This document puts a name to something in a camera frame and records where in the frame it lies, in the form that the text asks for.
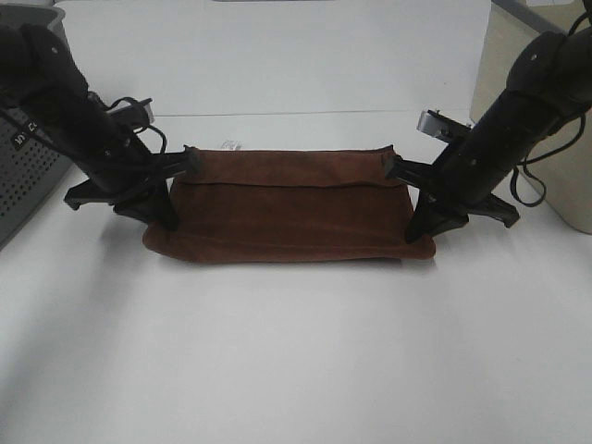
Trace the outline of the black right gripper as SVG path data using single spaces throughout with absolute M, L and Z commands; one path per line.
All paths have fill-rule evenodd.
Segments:
M 541 103 L 526 96 L 501 96 L 464 138 L 448 143 L 432 164 L 394 155 L 385 164 L 385 178 L 407 185 L 435 185 L 420 191 L 405 240 L 442 232 L 441 208 L 459 209 L 463 216 L 489 216 L 512 226 L 516 208 L 493 194 L 498 184 L 541 141 Z

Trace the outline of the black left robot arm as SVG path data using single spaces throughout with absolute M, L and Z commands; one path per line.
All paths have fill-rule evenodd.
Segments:
M 197 171 L 199 155 L 190 147 L 168 152 L 166 138 L 156 153 L 146 147 L 140 133 L 164 134 L 154 126 L 149 104 L 125 96 L 106 105 L 48 28 L 2 27 L 1 116 L 12 122 L 8 110 L 21 109 L 36 125 L 22 131 L 86 174 L 87 180 L 65 196 L 70 208 L 108 204 L 120 216 L 178 228 L 167 180 Z

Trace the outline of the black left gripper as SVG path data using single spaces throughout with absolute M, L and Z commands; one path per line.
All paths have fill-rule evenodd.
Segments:
M 75 155 L 75 164 L 88 179 L 68 190 L 66 204 L 74 210 L 84 204 L 108 204 L 120 216 L 139 217 L 146 224 L 158 222 L 176 230 L 179 217 L 170 201 L 167 182 L 160 180 L 196 174 L 201 164 L 199 150 L 185 146 L 183 152 L 153 154 L 139 138 L 143 131 L 117 124 L 92 104 L 107 133 L 99 137 L 100 149 Z M 147 130 L 160 131 L 153 124 Z

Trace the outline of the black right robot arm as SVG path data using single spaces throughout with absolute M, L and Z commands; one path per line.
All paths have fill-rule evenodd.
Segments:
M 511 227 L 516 208 L 495 196 L 498 184 L 532 149 L 591 107 L 591 30 L 541 33 L 515 60 L 502 93 L 473 126 L 437 111 L 418 129 L 447 144 L 432 164 L 395 156 L 386 176 L 417 188 L 419 199 L 405 239 L 437 236 L 465 226 L 471 215 Z

